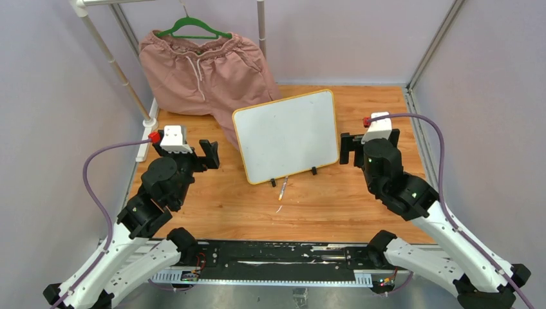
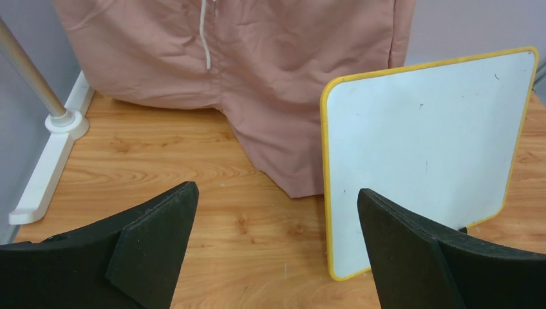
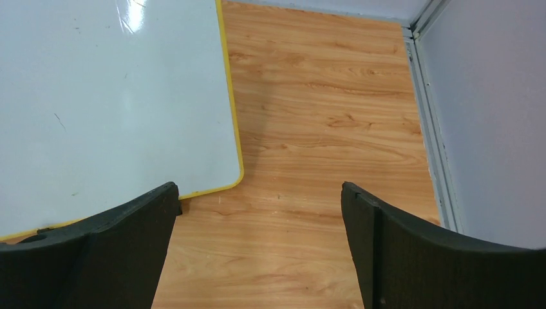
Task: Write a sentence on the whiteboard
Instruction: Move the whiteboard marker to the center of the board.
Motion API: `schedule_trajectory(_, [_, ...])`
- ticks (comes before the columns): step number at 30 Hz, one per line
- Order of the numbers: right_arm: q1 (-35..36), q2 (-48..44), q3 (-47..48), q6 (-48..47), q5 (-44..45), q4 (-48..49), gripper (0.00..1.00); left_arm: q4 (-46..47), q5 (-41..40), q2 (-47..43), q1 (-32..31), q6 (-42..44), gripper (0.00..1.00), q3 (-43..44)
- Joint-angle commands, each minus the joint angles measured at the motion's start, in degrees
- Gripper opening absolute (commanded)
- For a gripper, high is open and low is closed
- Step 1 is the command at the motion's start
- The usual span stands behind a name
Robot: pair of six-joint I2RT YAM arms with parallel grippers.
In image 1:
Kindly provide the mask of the yellow-framed whiteboard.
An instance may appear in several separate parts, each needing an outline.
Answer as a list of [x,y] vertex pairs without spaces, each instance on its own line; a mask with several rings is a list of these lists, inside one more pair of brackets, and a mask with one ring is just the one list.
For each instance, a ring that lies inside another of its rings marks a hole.
[[252,185],[339,160],[334,94],[329,89],[237,109],[232,120]]

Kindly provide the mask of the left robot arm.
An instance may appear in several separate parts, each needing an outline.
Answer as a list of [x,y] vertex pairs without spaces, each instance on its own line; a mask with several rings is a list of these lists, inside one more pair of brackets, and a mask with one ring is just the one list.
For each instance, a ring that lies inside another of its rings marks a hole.
[[155,148],[159,158],[149,164],[137,193],[115,220],[92,191],[88,180],[91,160],[85,161],[84,184],[107,221],[108,235],[76,273],[44,289],[51,308],[114,308],[165,267],[176,263],[189,266],[196,261],[198,242],[184,228],[176,228],[144,257],[125,264],[173,217],[173,212],[182,208],[189,186],[195,182],[193,174],[220,166],[217,142],[200,140],[204,155],[198,156],[186,145],[169,152],[166,139],[158,131],[143,141]]

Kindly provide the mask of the white whiteboard marker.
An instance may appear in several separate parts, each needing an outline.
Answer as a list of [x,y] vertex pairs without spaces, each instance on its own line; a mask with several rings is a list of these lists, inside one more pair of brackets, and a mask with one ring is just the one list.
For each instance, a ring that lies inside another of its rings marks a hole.
[[288,178],[289,178],[289,176],[286,176],[283,179],[283,184],[281,186],[281,191],[280,191],[279,196],[278,196],[278,201],[281,201],[283,199],[283,196],[284,196],[284,193],[285,193],[285,190],[286,190],[286,187],[287,187],[287,183],[288,183]]

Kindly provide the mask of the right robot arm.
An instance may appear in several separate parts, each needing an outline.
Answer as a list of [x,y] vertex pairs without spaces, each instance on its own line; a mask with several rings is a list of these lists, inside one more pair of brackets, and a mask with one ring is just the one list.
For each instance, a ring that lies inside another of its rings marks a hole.
[[395,129],[388,137],[365,139],[341,134],[340,164],[355,153],[368,191],[389,211],[432,237],[447,258],[423,251],[386,230],[369,242],[368,260],[375,268],[405,268],[441,286],[463,308],[512,308],[516,291],[529,280],[523,264],[511,264],[485,248],[450,210],[443,210],[438,192],[424,179],[407,173],[397,148]]

